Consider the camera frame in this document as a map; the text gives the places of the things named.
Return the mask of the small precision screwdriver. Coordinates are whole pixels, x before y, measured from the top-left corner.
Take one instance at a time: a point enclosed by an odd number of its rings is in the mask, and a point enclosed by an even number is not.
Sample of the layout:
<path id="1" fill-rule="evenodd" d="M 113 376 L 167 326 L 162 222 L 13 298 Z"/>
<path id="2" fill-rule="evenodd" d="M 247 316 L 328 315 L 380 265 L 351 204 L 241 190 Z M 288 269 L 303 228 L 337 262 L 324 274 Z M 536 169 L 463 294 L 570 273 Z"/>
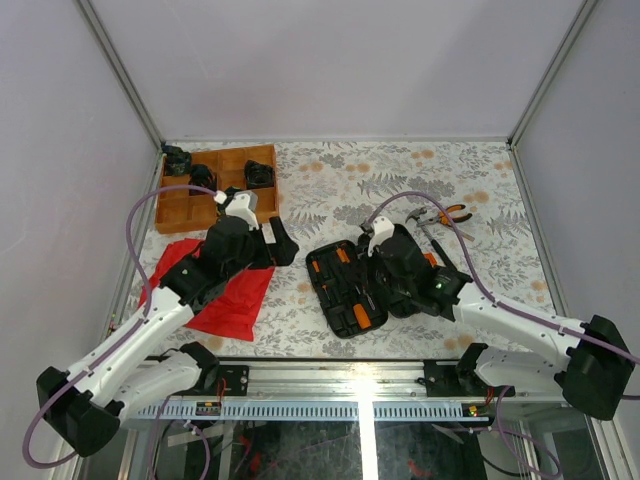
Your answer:
<path id="1" fill-rule="evenodd" d="M 325 280 L 324 274 L 321 271 L 320 263 L 317 260 L 313 260 L 312 261 L 312 266 L 313 266 L 314 272 L 316 274 L 316 279 L 317 279 L 319 285 L 321 286 L 321 288 L 322 288 L 322 290 L 324 292 L 324 296 L 326 297 L 327 301 L 330 302 L 331 298 L 329 296 L 328 286 L 326 284 L 326 280 Z"/>

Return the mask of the large orange handle screwdriver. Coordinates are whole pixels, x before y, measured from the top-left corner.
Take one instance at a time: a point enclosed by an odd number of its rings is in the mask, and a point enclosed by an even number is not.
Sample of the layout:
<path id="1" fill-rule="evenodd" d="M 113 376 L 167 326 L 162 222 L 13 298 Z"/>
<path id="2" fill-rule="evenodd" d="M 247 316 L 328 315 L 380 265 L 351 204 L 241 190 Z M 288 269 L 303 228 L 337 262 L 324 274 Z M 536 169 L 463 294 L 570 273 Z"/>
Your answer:
<path id="1" fill-rule="evenodd" d="M 355 304 L 353 306 L 353 313 L 361 329 L 368 329 L 372 326 L 368 313 L 362 304 Z"/>

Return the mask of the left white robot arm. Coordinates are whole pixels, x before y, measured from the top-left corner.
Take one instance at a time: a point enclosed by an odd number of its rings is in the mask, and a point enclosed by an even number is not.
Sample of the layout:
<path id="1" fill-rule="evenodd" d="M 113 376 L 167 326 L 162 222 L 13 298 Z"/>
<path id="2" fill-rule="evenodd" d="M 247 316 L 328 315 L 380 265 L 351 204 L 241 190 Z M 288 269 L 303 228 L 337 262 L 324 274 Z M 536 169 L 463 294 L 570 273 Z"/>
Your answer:
<path id="1" fill-rule="evenodd" d="M 67 370 L 49 367 L 39 375 L 44 419 L 76 454 L 97 453 L 131 415 L 156 401 L 189 390 L 204 395 L 217 387 L 219 361 L 198 342 L 144 372 L 137 369 L 170 333 L 221 297 L 237 275 L 293 262 L 297 243 L 279 217 L 269 223 L 272 243 L 239 217 L 218 220 L 114 334 Z"/>

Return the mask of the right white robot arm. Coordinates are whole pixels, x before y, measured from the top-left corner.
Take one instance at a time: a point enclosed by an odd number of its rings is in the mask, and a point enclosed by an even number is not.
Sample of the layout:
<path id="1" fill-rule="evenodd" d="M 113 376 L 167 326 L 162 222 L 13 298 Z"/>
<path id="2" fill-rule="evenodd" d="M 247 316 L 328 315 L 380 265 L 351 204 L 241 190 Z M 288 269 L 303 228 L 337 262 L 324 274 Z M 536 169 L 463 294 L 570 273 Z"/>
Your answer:
<path id="1" fill-rule="evenodd" d="M 413 309 L 494 332 L 522 346 L 508 354 L 473 344 L 456 369 L 458 387 L 478 394 L 488 386 L 560 392 L 575 409 L 610 420 L 638 360 L 609 319 L 546 314 L 502 299 L 474 272 L 431 264 L 405 227 L 381 217 L 367 246 L 381 283 Z"/>

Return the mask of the black orange grip screwdriver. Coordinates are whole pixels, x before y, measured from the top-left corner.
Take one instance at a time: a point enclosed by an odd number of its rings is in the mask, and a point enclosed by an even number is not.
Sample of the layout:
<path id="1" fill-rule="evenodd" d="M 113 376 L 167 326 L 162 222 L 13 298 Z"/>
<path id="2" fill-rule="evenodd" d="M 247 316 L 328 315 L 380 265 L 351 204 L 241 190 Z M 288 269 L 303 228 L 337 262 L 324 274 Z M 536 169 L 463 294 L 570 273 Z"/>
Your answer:
<path id="1" fill-rule="evenodd" d="M 350 262 L 348 255 L 342 248 L 337 248 L 336 252 L 342 263 L 348 264 Z"/>

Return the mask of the red cloth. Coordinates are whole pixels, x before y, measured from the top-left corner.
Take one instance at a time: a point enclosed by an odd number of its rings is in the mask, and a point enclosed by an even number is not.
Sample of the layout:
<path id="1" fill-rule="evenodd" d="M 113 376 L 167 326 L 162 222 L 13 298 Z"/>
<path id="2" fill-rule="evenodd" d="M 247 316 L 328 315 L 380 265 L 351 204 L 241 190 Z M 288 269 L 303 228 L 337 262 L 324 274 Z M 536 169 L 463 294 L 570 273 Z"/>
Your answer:
<path id="1" fill-rule="evenodd" d="M 149 279 L 151 287 L 157 287 L 161 277 L 200 243 L 194 238 L 170 243 Z M 210 335 L 252 342 L 253 327 L 274 272 L 275 268 L 270 267 L 240 273 L 229 282 L 221 297 L 210 303 L 185 327 Z"/>

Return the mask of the thin screwdriver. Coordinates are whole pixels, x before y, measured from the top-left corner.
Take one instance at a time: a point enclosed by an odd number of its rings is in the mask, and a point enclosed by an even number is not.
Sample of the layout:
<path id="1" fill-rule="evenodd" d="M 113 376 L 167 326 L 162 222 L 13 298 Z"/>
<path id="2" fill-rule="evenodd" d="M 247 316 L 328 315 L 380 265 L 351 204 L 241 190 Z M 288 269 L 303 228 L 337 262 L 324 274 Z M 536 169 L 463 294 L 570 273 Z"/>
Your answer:
<path id="1" fill-rule="evenodd" d="M 371 295 L 369 293 L 367 284 L 365 282 L 362 282 L 360 288 L 361 288 L 361 291 L 362 291 L 362 295 L 365 297 L 365 299 L 366 299 L 371 311 L 375 311 L 376 310 L 376 305 L 375 305 L 375 303 L 374 303 L 374 301 L 373 301 L 373 299 L 372 299 L 372 297 L 371 297 Z"/>

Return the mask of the black plastic tool case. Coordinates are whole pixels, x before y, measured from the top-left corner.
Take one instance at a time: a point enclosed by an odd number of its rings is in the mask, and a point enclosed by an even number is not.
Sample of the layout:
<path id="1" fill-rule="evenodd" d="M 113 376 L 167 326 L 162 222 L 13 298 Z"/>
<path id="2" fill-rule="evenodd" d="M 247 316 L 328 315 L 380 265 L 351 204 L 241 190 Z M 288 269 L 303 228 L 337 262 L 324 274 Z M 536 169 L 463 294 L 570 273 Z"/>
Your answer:
<path id="1" fill-rule="evenodd" d="M 384 284 L 367 256 L 368 237 L 339 240 L 309 252 L 305 259 L 321 311 L 335 336 L 350 339 L 378 329 L 391 317 L 404 319 L 417 306 Z"/>

